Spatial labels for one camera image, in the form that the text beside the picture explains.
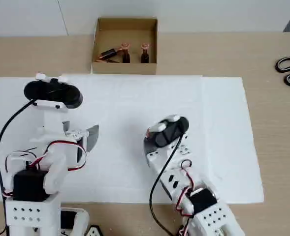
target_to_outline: mounting holes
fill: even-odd
[[[170,175],[169,182],[173,181],[174,175]]]
[[[178,186],[178,183],[179,183],[179,181],[175,181],[175,182],[173,183],[173,188],[176,188],[176,187]]]

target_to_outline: white plastic part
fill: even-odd
[[[170,115],[167,116],[165,119],[169,122],[176,122],[180,119],[181,117],[179,115]]]
[[[37,73],[37,74],[35,75],[35,79],[36,79],[36,80],[42,80],[42,81],[45,81],[45,80],[46,80],[46,75],[43,74],[43,73]]]
[[[195,236],[198,228],[206,236],[244,236],[244,232],[237,223],[227,204],[218,202],[215,205],[196,214],[190,222],[189,234]]]
[[[84,209],[80,208],[63,207],[62,210],[76,212],[74,226],[69,236],[83,236],[89,223],[89,214]]]
[[[165,123],[158,123],[148,128],[149,132],[161,132],[166,129]]]
[[[60,157],[53,161],[53,164],[50,166],[48,173],[44,177],[44,190],[47,194],[54,194],[60,190],[68,172],[65,155],[62,153],[58,154]]]
[[[61,76],[59,76],[59,77],[48,77],[48,76],[46,76],[46,75],[43,74],[43,73],[37,73],[37,74],[35,75],[35,79],[36,79],[36,80],[42,80],[42,81],[44,81],[44,82],[49,82],[49,81],[51,81],[51,79],[53,79],[53,78],[58,79],[58,81],[59,81],[60,83],[66,83],[66,82],[67,82],[67,77],[66,77],[66,76],[63,76],[63,75],[61,75]]]
[[[24,226],[10,226],[10,235],[14,236],[35,236],[35,232],[33,228],[26,228]]]
[[[13,227],[12,236],[21,236],[24,228],[40,228],[41,236],[56,236],[60,229],[61,200],[58,194],[51,195],[43,202],[6,200],[7,224]]]

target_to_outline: electronic component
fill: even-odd
[[[149,55],[148,55],[148,50],[149,50],[149,44],[148,43],[143,43],[141,45],[141,63],[149,63]]]
[[[110,50],[107,50],[107,51],[101,53],[101,55],[98,57],[98,59],[100,59],[100,60],[109,59],[111,57],[116,56],[121,50],[122,50],[122,47],[112,48]]]
[[[44,178],[48,171],[35,168],[22,170],[13,178],[13,200],[43,202],[49,195],[44,190]]]
[[[130,56],[129,56],[129,47],[130,44],[128,43],[122,43],[121,48],[122,48],[122,58],[123,58],[123,63],[130,63]]]
[[[64,103],[68,109],[81,105],[82,94],[78,88],[66,83],[59,83],[57,78],[29,82],[24,88],[25,97]]]

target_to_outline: red wire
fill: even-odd
[[[191,189],[191,190],[194,189],[194,181],[193,181],[192,177],[190,176],[190,174],[188,173],[188,171],[183,167],[183,163],[186,162],[186,161],[189,161],[189,163],[190,163],[190,164],[189,164],[189,167],[192,166],[192,161],[189,160],[189,159],[185,159],[185,160],[183,160],[183,161],[181,162],[181,169],[185,171],[187,177],[189,178],[189,180],[190,180],[190,182],[191,182],[191,186],[190,186],[190,187],[187,186],[187,187],[183,188],[182,193],[181,193],[181,195],[180,195],[180,197],[179,197],[179,199],[178,199],[178,202],[177,202],[177,204],[176,204],[176,206],[175,206],[175,210],[176,210],[177,212],[179,212],[179,213],[181,214],[181,216],[185,216],[185,217],[189,217],[189,218],[191,218],[191,217],[193,217],[193,215],[190,215],[190,214],[183,214],[183,209],[182,209],[182,208],[179,208],[179,205],[181,204],[181,202],[182,202],[182,200],[183,200],[183,197],[184,197],[184,195],[187,193],[187,191],[189,191],[190,189]]]
[[[56,141],[52,141],[52,142],[47,146],[47,148],[46,148],[46,150],[45,150],[45,152],[44,152],[43,155],[45,155],[45,154],[48,152],[48,148],[49,148],[50,146],[54,145],[54,144],[72,144],[72,145],[76,145],[76,146],[81,147],[81,148],[83,149],[83,151],[85,152],[85,155],[87,155],[86,151],[84,150],[84,148],[83,148],[80,144],[75,143],[75,142],[65,141],[65,140],[56,140]],[[36,161],[32,162],[32,163],[30,164],[30,167],[34,167],[34,166],[35,166],[36,164],[38,164],[38,163],[39,163],[43,158],[44,158],[44,156],[42,156],[42,157],[40,157],[39,159],[37,159]],[[85,162],[84,162],[81,166],[79,166],[79,167],[75,167],[75,168],[68,168],[68,171],[77,171],[77,170],[80,170],[80,169],[82,169],[82,168],[85,166],[86,162],[87,162],[87,159],[85,159]]]

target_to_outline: white wall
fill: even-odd
[[[55,0],[0,0],[0,36],[66,35]]]
[[[290,0],[59,0],[59,3],[0,0],[0,36],[90,34],[99,16],[155,16],[160,31],[283,31],[290,19]]]

